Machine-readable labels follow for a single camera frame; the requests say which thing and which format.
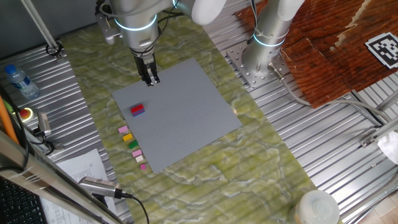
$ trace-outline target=metal clamp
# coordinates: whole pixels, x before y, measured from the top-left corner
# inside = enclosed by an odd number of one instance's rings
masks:
[[[359,143],[362,145],[362,147],[366,147],[374,142],[376,142],[376,140],[372,136],[368,136],[367,138],[362,139]]]
[[[106,16],[102,13],[97,13],[95,15],[95,19],[97,20],[97,23],[99,25],[99,28],[101,29],[102,33],[105,36],[105,41],[112,45],[114,44],[114,37],[118,36],[121,37],[120,31],[118,31],[117,29],[112,28],[109,23],[108,20],[106,18]]]

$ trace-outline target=red lego brick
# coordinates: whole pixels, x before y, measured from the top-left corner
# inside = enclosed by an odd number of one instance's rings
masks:
[[[143,109],[144,109],[144,106],[142,104],[140,104],[140,105],[137,105],[137,106],[131,108],[130,111],[131,111],[131,113],[136,113],[136,112],[138,112],[140,110],[143,110]]]

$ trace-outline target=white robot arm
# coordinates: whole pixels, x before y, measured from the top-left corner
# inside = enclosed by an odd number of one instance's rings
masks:
[[[226,0],[103,0],[97,1],[96,19],[107,43],[120,36],[130,48],[137,69],[148,86],[160,82],[154,55],[159,37],[157,14],[167,8],[177,8],[199,25],[212,22],[221,12]],[[110,28],[107,16],[113,16],[120,32]]]

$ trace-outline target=paper sheet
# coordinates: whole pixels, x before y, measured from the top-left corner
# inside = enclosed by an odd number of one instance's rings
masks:
[[[57,164],[63,171],[70,175],[73,180],[79,182],[83,177],[95,177],[107,180],[105,168],[102,160],[96,149],[87,152],[82,156],[69,159]],[[84,220],[72,212],[49,202],[44,198],[40,198],[45,217],[49,224],[89,224],[90,222]],[[105,197],[108,208],[116,213],[113,198]]]

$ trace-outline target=metal mounting plate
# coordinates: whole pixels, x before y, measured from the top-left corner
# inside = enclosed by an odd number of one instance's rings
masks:
[[[276,76],[273,72],[252,74],[246,70],[246,66],[242,63],[242,53],[247,46],[246,42],[242,42],[229,48],[226,54],[231,59],[234,67],[242,73],[242,77],[247,81],[247,83],[252,88],[257,88],[268,83],[270,80],[273,80]],[[286,75],[290,72],[280,53],[275,57],[273,63],[282,72],[282,74]]]

